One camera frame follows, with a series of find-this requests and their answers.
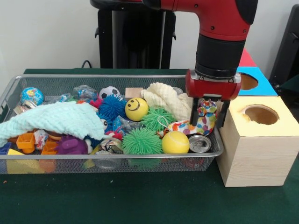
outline soccer ball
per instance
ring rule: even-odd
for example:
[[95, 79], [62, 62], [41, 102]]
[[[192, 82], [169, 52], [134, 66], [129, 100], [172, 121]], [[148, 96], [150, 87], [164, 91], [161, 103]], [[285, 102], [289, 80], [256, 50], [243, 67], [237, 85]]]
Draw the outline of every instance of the soccer ball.
[[100, 97], [100, 99], [105, 99], [107, 96], [110, 96], [110, 95], [120, 96], [120, 94], [121, 93], [118, 91], [118, 89], [116, 89], [113, 86], [109, 86], [107, 88], [101, 89], [99, 97]]

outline yellow ball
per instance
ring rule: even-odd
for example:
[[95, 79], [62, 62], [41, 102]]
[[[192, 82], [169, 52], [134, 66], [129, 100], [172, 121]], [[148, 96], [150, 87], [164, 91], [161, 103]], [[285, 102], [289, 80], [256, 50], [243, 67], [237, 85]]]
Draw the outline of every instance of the yellow ball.
[[189, 146], [189, 139], [182, 132], [169, 132], [162, 139], [162, 149], [166, 154], [188, 153]]
[[126, 115], [133, 121], [140, 121], [148, 112], [149, 106], [142, 98], [132, 98], [126, 104]]

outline smiley face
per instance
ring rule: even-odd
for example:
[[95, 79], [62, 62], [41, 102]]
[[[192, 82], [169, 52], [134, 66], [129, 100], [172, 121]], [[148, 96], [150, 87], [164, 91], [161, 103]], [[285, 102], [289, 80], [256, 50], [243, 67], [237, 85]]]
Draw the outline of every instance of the smiley face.
[[149, 106], [142, 98], [132, 98], [126, 104], [126, 115], [133, 121], [140, 121], [149, 111]]

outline polka dot fabric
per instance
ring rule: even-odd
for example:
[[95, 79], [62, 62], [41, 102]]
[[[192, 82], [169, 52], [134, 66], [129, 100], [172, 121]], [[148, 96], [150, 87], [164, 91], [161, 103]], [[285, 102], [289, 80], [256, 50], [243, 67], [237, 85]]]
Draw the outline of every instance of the polka dot fabric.
[[199, 118], [196, 126], [192, 126], [189, 120], [183, 120], [172, 123], [168, 128], [172, 131], [180, 131], [186, 135], [188, 134], [202, 134], [209, 135], [217, 120], [217, 106], [212, 101], [201, 101], [199, 107]]

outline black cable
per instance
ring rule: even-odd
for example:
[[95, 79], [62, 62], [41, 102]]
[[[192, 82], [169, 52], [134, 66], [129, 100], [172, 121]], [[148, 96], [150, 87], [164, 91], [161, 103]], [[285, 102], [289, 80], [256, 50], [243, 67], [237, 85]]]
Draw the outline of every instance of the black cable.
[[85, 61], [83, 62], [83, 64], [82, 64], [82, 66], [81, 66], [82, 69], [84, 68], [84, 66], [85, 66], [86, 63], [88, 63], [89, 68], [91, 68], [91, 69], [93, 68], [93, 67], [92, 67], [92, 64], [90, 63], [90, 61], [85, 60]]

